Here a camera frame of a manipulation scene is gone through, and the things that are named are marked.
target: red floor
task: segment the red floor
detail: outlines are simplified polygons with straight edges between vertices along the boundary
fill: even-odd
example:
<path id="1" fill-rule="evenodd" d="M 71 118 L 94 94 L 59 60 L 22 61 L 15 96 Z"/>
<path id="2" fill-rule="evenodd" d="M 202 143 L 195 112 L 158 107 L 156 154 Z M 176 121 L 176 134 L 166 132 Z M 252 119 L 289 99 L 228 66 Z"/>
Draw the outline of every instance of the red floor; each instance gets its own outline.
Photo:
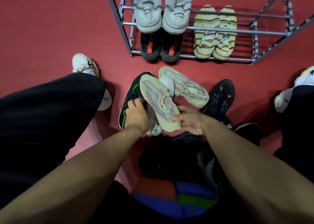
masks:
<path id="1" fill-rule="evenodd" d="M 256 13 L 265 1 L 194 0 L 193 8 L 205 4 L 216 10 L 232 5 L 238 12 Z M 0 97 L 71 73 L 71 59 L 78 52 L 94 59 L 108 82 L 114 97 L 112 108 L 96 115 L 69 156 L 118 131 L 118 115 L 132 80 L 146 70 L 157 75 L 159 68 L 166 65 L 163 61 L 150 64 L 139 56 L 129 58 L 107 0 L 0 0 L 0 5 Z M 293 0 L 293 7 L 298 24 L 314 12 L 314 0 Z M 283 13 L 281 8 L 282 4 L 276 3 L 271 12 Z M 130 20 L 129 16 L 130 12 L 126 12 L 126 20 Z M 282 26 L 281 21 L 261 20 L 259 29 L 276 31 Z M 221 79 L 231 79 L 236 88 L 234 104 L 227 113 L 231 121 L 256 122 L 267 137 L 264 142 L 278 143 L 280 116 L 273 110 L 272 98 L 291 87 L 300 71 L 313 65 L 313 34 L 314 25 L 254 66 L 179 60 L 174 68 L 208 90 Z M 261 47 L 274 40 L 261 36 Z M 237 43 L 235 56 L 240 53 L 237 50 L 243 50 L 240 39 Z M 187 104 L 182 98 L 177 103 Z M 143 147 L 135 145 L 120 170 L 130 183 L 141 174 L 137 157 Z"/>

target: hand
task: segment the hand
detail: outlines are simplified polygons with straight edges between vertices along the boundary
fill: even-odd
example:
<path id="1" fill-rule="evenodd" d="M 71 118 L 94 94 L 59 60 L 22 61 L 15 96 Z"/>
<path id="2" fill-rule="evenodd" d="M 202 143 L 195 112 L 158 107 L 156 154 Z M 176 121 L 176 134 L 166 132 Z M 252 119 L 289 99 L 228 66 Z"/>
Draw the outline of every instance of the hand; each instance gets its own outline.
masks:
<path id="1" fill-rule="evenodd" d="M 206 116 L 193 108 L 185 106 L 178 106 L 178 109 L 181 114 L 175 115 L 172 118 L 175 121 L 182 121 L 179 130 L 189 131 L 194 135 L 205 134 L 205 128 L 211 119 L 209 116 Z"/>
<path id="2" fill-rule="evenodd" d="M 149 129 L 149 121 L 142 101 L 142 98 L 128 101 L 128 108 L 125 110 L 127 116 L 125 128 L 136 128 L 141 132 L 141 135 Z"/>

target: shoe rack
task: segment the shoe rack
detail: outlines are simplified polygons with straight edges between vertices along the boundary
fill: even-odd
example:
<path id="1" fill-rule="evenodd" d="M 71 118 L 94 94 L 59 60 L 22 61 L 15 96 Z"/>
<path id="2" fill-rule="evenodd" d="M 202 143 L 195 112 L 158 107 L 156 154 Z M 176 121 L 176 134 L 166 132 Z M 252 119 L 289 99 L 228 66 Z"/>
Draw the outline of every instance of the shoe rack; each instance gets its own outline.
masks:
<path id="1" fill-rule="evenodd" d="M 133 33 L 134 33 L 134 27 L 136 27 L 135 23 L 135 15 L 133 13 L 132 21 L 126 22 L 123 19 L 123 12 L 124 10 L 133 10 L 134 11 L 134 0 L 131 1 L 131 6 L 125 5 L 126 0 L 120 0 L 120 4 L 117 6 L 116 0 L 108 0 L 110 7 L 112 9 L 112 12 L 114 14 L 116 23 L 118 24 L 121 36 L 123 38 L 124 44 L 127 48 L 128 54 L 130 57 L 133 57 L 133 55 L 140 55 L 140 51 L 135 51 L 132 49 L 133 44 Z M 291 39 L 294 35 L 299 33 L 302 29 L 309 26 L 312 22 L 314 22 L 314 14 L 311 15 L 308 19 L 304 20 L 300 25 L 295 26 L 294 24 L 294 15 L 293 15 L 293 9 L 292 9 L 292 1 L 291 0 L 283 0 L 285 1 L 285 14 L 284 15 L 271 15 L 266 14 L 268 9 L 271 7 L 271 5 L 276 0 L 266 0 L 265 6 L 261 9 L 261 11 L 258 14 L 248 14 L 248 13 L 223 13 L 223 12 L 202 12 L 202 14 L 214 14 L 214 15 L 235 15 L 235 16 L 241 16 L 241 17 L 248 17 L 251 18 L 250 24 L 248 26 L 248 29 L 222 29 L 222 28 L 206 28 L 206 27 L 193 27 L 189 26 L 187 30 L 204 30 L 204 31 L 215 31 L 215 32 L 233 32 L 239 34 L 251 34 L 253 38 L 253 46 L 252 46 L 252 54 L 253 56 L 251 58 L 239 58 L 239 57 L 232 57 L 227 59 L 227 61 L 233 61 L 233 62 L 242 62 L 242 63 L 248 63 L 249 65 L 254 65 L 267 55 L 269 55 L 272 51 L 274 51 L 276 48 L 280 47 L 282 44 L 287 42 L 289 39 Z M 191 15 L 193 14 L 200 14 L 199 11 L 191 11 Z M 273 31 L 260 31 L 258 30 L 258 20 L 260 18 L 279 18 L 282 20 L 286 20 L 286 30 L 284 32 L 273 32 Z M 131 26 L 131 33 L 128 36 L 124 26 Z M 261 49 L 258 47 L 258 36 L 259 35 L 279 35 L 281 36 L 280 39 L 278 39 L 275 43 L 273 43 L 271 46 L 269 46 L 267 49 L 263 49 L 264 51 L 261 51 Z M 182 59 L 197 59 L 194 55 L 185 55 L 181 54 L 180 58 Z"/>

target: person's right arm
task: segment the person's right arm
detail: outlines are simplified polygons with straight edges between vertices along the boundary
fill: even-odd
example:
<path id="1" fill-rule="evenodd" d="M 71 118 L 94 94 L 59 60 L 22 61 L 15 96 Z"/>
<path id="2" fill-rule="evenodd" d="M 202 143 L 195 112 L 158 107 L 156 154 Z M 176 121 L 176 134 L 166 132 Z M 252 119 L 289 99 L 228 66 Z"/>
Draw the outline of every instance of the person's right arm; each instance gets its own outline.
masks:
<path id="1" fill-rule="evenodd" d="M 217 120 L 179 106 L 181 130 L 205 135 L 230 184 L 256 220 L 314 223 L 314 184 Z"/>

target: forearm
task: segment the forearm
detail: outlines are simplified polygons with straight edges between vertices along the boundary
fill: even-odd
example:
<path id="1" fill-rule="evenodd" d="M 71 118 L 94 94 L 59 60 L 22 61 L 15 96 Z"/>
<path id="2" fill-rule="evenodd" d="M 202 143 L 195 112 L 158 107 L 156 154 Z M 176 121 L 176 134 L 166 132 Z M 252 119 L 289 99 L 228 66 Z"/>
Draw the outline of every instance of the forearm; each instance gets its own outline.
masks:
<path id="1" fill-rule="evenodd" d="M 215 120 L 209 119 L 205 134 L 231 185 L 255 215 L 267 222 L 314 220 L 309 180 Z"/>
<path id="2" fill-rule="evenodd" d="M 126 128 L 42 178 L 0 211 L 0 223 L 86 223 L 136 140 Z"/>

